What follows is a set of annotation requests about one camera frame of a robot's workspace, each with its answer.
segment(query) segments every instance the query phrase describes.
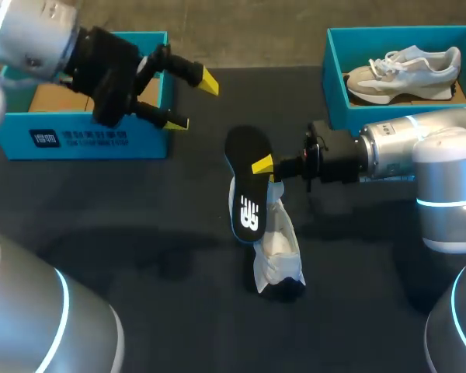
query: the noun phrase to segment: shoe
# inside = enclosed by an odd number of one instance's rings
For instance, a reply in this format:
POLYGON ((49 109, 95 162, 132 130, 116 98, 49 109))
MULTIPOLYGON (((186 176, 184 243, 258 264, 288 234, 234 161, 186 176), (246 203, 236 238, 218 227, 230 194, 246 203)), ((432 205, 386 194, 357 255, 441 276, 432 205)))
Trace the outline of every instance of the shoe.
MULTIPOLYGON (((234 191, 235 178, 231 181, 228 199, 230 216, 234 191)), ((305 289, 305 279, 294 226, 280 199, 283 193, 283 182, 270 182, 266 231, 264 236, 254 243, 256 258, 253 267, 259 293, 267 287, 273 287, 269 290, 270 298, 275 296, 282 298, 281 300, 291 300, 301 295, 305 289)))
POLYGON ((460 70, 461 52, 456 47, 427 53, 415 45, 352 70, 346 85, 354 96, 380 105, 403 93, 422 99, 451 99, 451 86, 460 70))

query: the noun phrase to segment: concrete floor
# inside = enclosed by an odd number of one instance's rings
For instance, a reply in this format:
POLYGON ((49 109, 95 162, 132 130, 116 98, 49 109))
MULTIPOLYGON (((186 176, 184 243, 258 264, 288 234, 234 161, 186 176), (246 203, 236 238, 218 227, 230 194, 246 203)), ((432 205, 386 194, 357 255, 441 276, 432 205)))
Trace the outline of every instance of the concrete floor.
POLYGON ((466 0, 85 0, 82 10, 86 26, 167 30, 176 53, 211 68, 321 64, 329 27, 466 24, 466 0))

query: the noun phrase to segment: blue logo on box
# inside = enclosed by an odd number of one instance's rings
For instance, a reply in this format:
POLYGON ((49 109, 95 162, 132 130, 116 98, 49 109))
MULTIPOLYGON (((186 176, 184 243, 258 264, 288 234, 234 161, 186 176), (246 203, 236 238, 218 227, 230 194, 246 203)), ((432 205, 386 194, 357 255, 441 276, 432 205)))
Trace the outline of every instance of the blue logo on box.
POLYGON ((30 130, 31 138, 38 148, 60 148, 61 143, 54 130, 30 130))

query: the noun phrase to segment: white tissue paper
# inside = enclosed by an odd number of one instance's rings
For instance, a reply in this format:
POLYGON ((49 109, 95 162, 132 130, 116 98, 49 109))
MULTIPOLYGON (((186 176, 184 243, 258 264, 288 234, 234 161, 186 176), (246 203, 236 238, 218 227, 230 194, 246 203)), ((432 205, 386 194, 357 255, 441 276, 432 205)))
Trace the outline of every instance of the white tissue paper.
MULTIPOLYGON (((230 217, 234 190, 235 178, 231 181, 228 200, 230 217)), ((305 286, 301 252, 294 226, 280 199, 284 191, 283 182, 269 184, 266 232, 254 243, 254 279, 259 293, 262 293, 268 284, 279 284, 288 277, 300 281, 305 286)))

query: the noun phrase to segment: blue shoe box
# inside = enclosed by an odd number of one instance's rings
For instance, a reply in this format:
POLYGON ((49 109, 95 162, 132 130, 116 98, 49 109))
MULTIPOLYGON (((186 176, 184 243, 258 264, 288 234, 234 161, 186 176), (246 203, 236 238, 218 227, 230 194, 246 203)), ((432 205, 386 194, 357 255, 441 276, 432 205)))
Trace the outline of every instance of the blue shoe box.
POLYGON ((466 97, 466 26, 364 27, 328 29, 322 84, 334 129, 357 134, 363 125, 432 110, 459 107, 439 104, 353 106, 347 96, 343 74, 369 65, 369 59, 384 58, 389 51, 416 45, 428 52, 458 47, 461 51, 459 85, 466 97))
MULTIPOLYGON (((168 40, 166 32, 115 33, 150 54, 168 40)), ((9 78, 24 78, 5 68, 9 78)), ((172 107, 172 76, 158 74, 158 106, 172 107)), ((0 145, 8 159, 162 159, 167 156, 168 131, 161 131, 134 115, 110 129, 92 120, 92 113, 29 113, 37 88, 7 91, 7 114, 0 127, 0 145)))

